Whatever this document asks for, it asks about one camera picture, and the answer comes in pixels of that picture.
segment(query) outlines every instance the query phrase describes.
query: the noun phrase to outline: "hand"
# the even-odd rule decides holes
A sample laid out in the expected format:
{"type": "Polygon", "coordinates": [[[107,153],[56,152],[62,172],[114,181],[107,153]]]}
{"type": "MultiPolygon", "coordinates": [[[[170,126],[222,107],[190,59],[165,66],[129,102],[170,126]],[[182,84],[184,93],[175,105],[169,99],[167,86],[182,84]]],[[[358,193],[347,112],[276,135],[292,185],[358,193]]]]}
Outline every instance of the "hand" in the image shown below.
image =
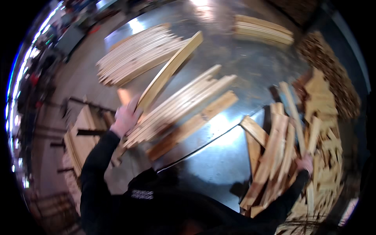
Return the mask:
{"type": "Polygon", "coordinates": [[[312,164],[312,156],[310,153],[306,153],[305,156],[301,159],[297,158],[295,160],[297,165],[297,171],[300,172],[302,170],[307,170],[309,175],[312,175],[313,172],[313,164],[312,164]]]}
{"type": "Polygon", "coordinates": [[[127,106],[123,105],[116,111],[116,121],[111,125],[110,130],[120,139],[133,130],[143,112],[141,108],[136,109],[139,99],[140,96],[135,96],[127,106]]]}

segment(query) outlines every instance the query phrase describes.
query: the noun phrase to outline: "workshop floor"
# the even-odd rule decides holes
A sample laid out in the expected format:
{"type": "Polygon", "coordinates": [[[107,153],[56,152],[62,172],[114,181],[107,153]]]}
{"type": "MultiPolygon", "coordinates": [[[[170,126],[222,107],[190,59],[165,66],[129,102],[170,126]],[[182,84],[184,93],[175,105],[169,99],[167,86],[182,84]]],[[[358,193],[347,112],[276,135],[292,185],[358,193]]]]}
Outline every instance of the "workshop floor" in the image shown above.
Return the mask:
{"type": "MultiPolygon", "coordinates": [[[[70,96],[82,98],[86,95],[89,101],[116,110],[120,105],[116,89],[98,83],[95,64],[105,55],[104,38],[124,19],[124,15],[117,14],[101,22],[100,29],[83,40],[70,61],[67,64],[62,63],[55,77],[57,89],[51,102],[60,104],[64,98],[70,96]]],[[[82,105],[70,103],[69,107],[71,111],[68,117],[62,119],[58,109],[44,106],[39,115],[38,124],[66,129],[69,122],[76,121],[82,105]]],[[[53,132],[43,132],[43,134],[57,136],[53,132]]],[[[34,141],[32,167],[35,187],[39,190],[40,196],[68,190],[64,176],[56,172],[57,169],[62,168],[63,149],[51,148],[51,142],[58,142],[58,140],[39,138],[34,141]]],[[[106,172],[105,178],[112,193],[125,192],[128,182],[133,177],[150,168],[147,158],[134,156],[136,154],[124,157],[120,167],[106,172]]]]}

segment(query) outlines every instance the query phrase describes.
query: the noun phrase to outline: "workbench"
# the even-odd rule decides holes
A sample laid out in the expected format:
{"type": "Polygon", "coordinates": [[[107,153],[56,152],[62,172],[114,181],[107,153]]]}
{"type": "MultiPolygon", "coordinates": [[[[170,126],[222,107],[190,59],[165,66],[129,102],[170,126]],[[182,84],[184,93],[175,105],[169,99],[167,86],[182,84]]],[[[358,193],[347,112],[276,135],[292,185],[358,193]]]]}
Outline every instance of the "workbench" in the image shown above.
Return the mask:
{"type": "MultiPolygon", "coordinates": [[[[216,78],[238,76],[229,89],[239,101],[157,159],[153,168],[177,172],[181,188],[208,195],[239,212],[239,197],[246,193],[251,173],[245,132],[237,124],[245,115],[250,115],[263,126],[264,107],[273,101],[269,88],[281,81],[294,81],[308,69],[308,64],[293,48],[235,39],[232,35],[235,14],[266,19],[241,0],[178,0],[126,23],[105,38],[105,45],[108,51],[132,34],[167,22],[171,23],[172,32],[184,39],[199,30],[203,32],[204,41],[172,76],[151,110],[215,64],[223,66],[216,78]]],[[[141,94],[164,65],[147,71],[123,88],[130,96],[141,94]]],[[[176,125],[184,123],[212,100],[176,125]]],[[[138,148],[145,151],[152,144],[141,144],[138,148]]]]}

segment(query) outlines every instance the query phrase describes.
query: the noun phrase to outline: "red object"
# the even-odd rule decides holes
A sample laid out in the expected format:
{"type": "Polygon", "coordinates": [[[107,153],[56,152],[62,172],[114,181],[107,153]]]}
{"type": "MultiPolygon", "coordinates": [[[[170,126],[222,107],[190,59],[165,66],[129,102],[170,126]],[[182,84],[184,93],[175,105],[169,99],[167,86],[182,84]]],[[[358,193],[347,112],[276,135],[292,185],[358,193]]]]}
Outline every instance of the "red object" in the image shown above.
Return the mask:
{"type": "Polygon", "coordinates": [[[89,34],[95,33],[95,32],[97,32],[99,29],[100,29],[100,25],[96,25],[96,26],[93,27],[92,30],[89,31],[89,34]]]}
{"type": "Polygon", "coordinates": [[[43,103],[41,101],[37,101],[36,104],[35,104],[35,107],[36,108],[40,108],[42,107],[43,103]]]}
{"type": "Polygon", "coordinates": [[[30,76],[30,82],[33,86],[36,86],[39,80],[39,77],[37,77],[34,73],[31,74],[30,76]]]}

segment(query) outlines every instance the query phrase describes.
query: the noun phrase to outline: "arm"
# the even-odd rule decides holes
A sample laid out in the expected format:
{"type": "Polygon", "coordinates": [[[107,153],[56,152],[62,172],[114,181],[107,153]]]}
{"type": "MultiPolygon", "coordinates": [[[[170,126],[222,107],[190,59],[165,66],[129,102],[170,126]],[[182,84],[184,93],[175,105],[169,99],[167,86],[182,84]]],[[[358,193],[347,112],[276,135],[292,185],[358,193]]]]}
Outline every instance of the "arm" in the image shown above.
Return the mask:
{"type": "Polygon", "coordinates": [[[122,138],[137,123],[141,115],[135,111],[138,98],[116,112],[116,121],[90,152],[81,171],[81,218],[86,234],[110,234],[113,221],[113,201],[104,181],[111,156],[122,138]]]}
{"type": "Polygon", "coordinates": [[[308,178],[308,171],[300,171],[291,187],[273,201],[268,208],[260,212],[255,219],[264,221],[277,220],[279,222],[278,225],[283,223],[287,218],[288,212],[298,199],[299,194],[302,192],[308,178]]]}
{"type": "Polygon", "coordinates": [[[111,194],[104,174],[120,138],[108,131],[93,148],[81,171],[81,217],[87,234],[108,232],[111,227],[111,194]]]}
{"type": "Polygon", "coordinates": [[[255,217],[255,220],[258,222],[268,223],[269,228],[273,229],[273,231],[286,220],[288,212],[298,199],[299,194],[313,171],[312,157],[310,154],[306,154],[302,159],[296,159],[296,164],[299,173],[295,182],[285,193],[273,201],[268,208],[255,217]]]}

